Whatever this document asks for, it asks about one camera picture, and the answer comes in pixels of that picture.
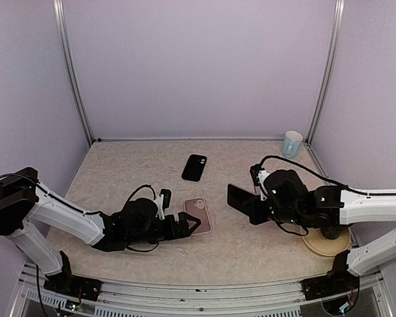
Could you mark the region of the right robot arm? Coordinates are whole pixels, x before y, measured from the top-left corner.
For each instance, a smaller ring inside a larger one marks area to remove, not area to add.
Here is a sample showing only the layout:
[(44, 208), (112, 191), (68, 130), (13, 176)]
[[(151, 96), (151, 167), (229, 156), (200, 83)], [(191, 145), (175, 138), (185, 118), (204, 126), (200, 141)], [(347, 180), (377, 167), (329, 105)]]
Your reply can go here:
[[(294, 170), (264, 169), (254, 175), (260, 194), (244, 192), (238, 210), (253, 225), (274, 221), (308, 229), (347, 227), (356, 223), (396, 222), (396, 190), (360, 192), (344, 185), (321, 186), (309, 191)], [(324, 279), (330, 293), (349, 284), (350, 274), (361, 276), (396, 258), (396, 228), (362, 247), (335, 257), (331, 273)]]

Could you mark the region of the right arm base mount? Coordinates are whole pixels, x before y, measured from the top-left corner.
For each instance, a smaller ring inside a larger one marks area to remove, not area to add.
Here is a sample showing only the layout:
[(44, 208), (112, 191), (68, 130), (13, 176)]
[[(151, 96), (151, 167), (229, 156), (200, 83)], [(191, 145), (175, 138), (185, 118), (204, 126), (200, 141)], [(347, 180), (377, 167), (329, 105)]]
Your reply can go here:
[(306, 300), (322, 299), (360, 288), (360, 278), (348, 271), (347, 257), (350, 250), (337, 254), (332, 268), (319, 277), (302, 280)]

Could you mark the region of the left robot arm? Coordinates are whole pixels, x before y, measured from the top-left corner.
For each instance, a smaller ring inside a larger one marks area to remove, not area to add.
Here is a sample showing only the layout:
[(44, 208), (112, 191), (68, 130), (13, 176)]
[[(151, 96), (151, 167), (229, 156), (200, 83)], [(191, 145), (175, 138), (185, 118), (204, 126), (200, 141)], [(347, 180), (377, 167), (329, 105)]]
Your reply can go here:
[(156, 248), (161, 242), (190, 237), (201, 220), (186, 212), (166, 214), (171, 192), (163, 189), (151, 199), (129, 196), (121, 211), (107, 215), (89, 211), (51, 191), (27, 167), (0, 175), (0, 236), (10, 240), (52, 278), (64, 293), (79, 288), (68, 257), (57, 251), (36, 228), (35, 222), (66, 232), (102, 252), (137, 252), (137, 244)]

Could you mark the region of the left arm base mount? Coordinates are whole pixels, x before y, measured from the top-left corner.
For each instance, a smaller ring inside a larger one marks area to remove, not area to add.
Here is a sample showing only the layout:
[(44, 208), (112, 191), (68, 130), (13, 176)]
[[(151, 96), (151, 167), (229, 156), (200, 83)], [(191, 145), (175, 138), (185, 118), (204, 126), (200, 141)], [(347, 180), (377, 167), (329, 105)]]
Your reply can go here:
[(102, 282), (98, 279), (72, 274), (69, 258), (63, 251), (59, 253), (62, 259), (61, 271), (55, 275), (46, 276), (44, 289), (70, 297), (77, 297), (81, 300), (96, 302)]

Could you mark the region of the pink phone case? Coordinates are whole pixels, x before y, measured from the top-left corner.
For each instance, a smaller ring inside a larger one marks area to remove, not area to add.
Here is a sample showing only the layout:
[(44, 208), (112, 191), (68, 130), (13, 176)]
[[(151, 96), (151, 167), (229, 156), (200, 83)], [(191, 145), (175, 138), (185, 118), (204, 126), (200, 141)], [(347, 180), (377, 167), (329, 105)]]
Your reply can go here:
[(183, 202), (183, 208), (187, 214), (196, 217), (201, 221), (201, 224), (192, 235), (203, 235), (212, 231), (209, 212), (207, 211), (207, 204), (203, 198), (198, 197), (187, 199)]

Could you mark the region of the white-edged phone screen up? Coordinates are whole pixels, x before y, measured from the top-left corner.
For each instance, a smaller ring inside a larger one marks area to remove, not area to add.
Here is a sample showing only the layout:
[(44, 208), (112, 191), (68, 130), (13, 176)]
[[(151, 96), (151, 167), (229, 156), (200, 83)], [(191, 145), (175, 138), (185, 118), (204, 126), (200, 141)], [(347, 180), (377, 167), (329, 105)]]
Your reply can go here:
[(235, 210), (250, 217), (254, 213), (254, 202), (260, 197), (233, 184), (227, 186), (227, 204)]

